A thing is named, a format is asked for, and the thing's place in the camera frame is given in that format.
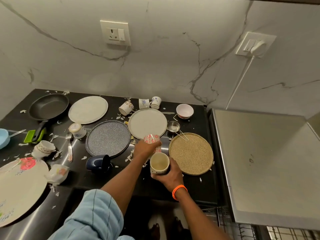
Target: black countertop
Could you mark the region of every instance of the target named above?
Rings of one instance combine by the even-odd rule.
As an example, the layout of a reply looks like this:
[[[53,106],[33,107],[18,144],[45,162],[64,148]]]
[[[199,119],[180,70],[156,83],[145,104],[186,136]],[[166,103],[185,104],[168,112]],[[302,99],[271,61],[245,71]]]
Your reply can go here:
[[[20,102],[9,114],[7,114],[5,118],[0,121],[0,128],[7,129],[10,133],[26,129],[26,132],[12,137],[9,145],[0,150],[0,167],[8,162],[14,161],[16,159],[14,156],[20,154],[19,157],[22,158],[25,153],[30,153],[32,151],[33,145],[19,146],[18,144],[23,143],[26,133],[29,130],[34,130],[38,127],[38,122],[31,119],[28,113],[20,113],[20,111],[28,110],[33,101],[49,93],[55,93],[55,91],[51,90],[46,92],[46,90],[43,89],[33,90],[24,98],[22,102]],[[79,99],[92,95],[93,94],[70,92],[66,96],[69,98],[70,105],[72,105]],[[101,97],[108,102],[108,111],[100,120],[89,125],[84,125],[84,128],[86,128],[87,131],[102,121],[115,120],[119,114],[118,107],[126,101],[126,99],[123,97]],[[139,108],[138,99],[132,98],[131,103],[134,105],[135,109]],[[178,103],[163,101],[160,106],[160,111],[175,112],[177,106]],[[189,120],[182,120],[178,116],[175,117],[181,125],[181,131],[184,133],[196,133],[205,138],[211,144],[206,108],[202,105],[191,104],[191,106],[194,109],[194,114]],[[166,114],[165,116],[168,121],[174,120],[174,114]],[[68,132],[68,127],[73,122],[70,121],[68,113],[63,114],[57,120],[47,127],[47,134],[43,139],[49,141],[52,137],[49,136],[51,133],[58,135],[58,137],[53,140],[53,143],[57,150],[62,150],[61,157],[53,160],[54,154],[52,154],[45,158],[45,161],[49,165],[62,164],[70,167],[70,174],[68,175],[66,181],[56,188],[56,192],[59,192],[59,197],[55,196],[56,193],[53,193],[52,190],[45,190],[43,196],[34,205],[34,207],[30,209],[29,212],[12,224],[0,228],[1,239],[33,239],[32,234],[35,232],[38,234],[37,239],[47,239],[50,234],[52,234],[55,223],[58,221],[66,201],[70,197],[73,189],[90,190],[101,188],[107,181],[109,181],[130,163],[130,161],[125,162],[125,159],[130,155],[131,150],[134,149],[134,145],[132,144],[130,144],[122,154],[111,160],[114,166],[118,166],[117,168],[113,167],[111,172],[102,175],[96,175],[87,171],[86,160],[82,160],[84,156],[87,158],[90,157],[90,154],[87,153],[85,149],[85,138],[82,140],[74,139],[72,141],[73,162],[70,163],[68,161],[68,144],[65,139],[65,135]],[[170,140],[168,139],[166,133],[161,137],[161,141],[162,152],[168,154]],[[202,174],[201,176],[190,176],[185,174],[183,180],[191,197],[198,204],[206,206],[217,205],[218,196],[216,191],[216,175],[214,166],[212,167],[212,170]],[[149,162],[145,168],[142,168],[133,192],[133,196],[173,201],[171,193],[168,192],[160,182],[150,177]]]

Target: light blue bowl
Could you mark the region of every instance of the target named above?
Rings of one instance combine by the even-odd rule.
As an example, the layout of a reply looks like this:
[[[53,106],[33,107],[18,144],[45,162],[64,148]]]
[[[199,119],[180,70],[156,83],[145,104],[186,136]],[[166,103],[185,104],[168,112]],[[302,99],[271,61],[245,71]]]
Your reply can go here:
[[[9,132],[6,129],[0,129],[0,149],[4,148],[10,142]]]

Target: hand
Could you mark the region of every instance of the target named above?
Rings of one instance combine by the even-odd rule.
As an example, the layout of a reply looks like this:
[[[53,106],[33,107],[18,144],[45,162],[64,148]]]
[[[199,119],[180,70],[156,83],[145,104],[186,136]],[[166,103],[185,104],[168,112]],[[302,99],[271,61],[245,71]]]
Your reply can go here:
[[[141,140],[134,146],[133,157],[141,157],[145,161],[147,158],[155,151],[157,147],[161,146],[161,141],[148,144],[145,141]]]
[[[177,186],[184,185],[183,184],[183,176],[182,171],[179,168],[178,163],[172,158],[170,159],[170,172],[167,175],[158,175],[156,173],[152,173],[151,177],[155,180],[160,181],[163,185],[172,192]]]

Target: person's right hand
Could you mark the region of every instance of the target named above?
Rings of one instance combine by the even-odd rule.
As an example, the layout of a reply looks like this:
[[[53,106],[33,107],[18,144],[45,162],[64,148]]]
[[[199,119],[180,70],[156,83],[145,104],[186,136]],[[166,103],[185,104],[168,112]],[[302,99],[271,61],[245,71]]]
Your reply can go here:
[[[172,192],[177,186],[184,185],[183,184],[183,176],[182,171],[178,166],[178,163],[172,158],[170,159],[170,172],[167,175],[158,175],[156,173],[152,173],[151,177],[155,180],[160,181],[163,185]]]

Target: person's left hand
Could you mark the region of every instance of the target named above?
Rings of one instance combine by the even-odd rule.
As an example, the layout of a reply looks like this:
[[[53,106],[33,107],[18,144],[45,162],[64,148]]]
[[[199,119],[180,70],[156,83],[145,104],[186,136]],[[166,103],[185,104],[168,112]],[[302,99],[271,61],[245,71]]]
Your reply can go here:
[[[161,141],[157,141],[155,143],[148,144],[145,141],[141,140],[134,146],[133,157],[142,157],[143,160],[146,160],[154,150],[161,146]]]

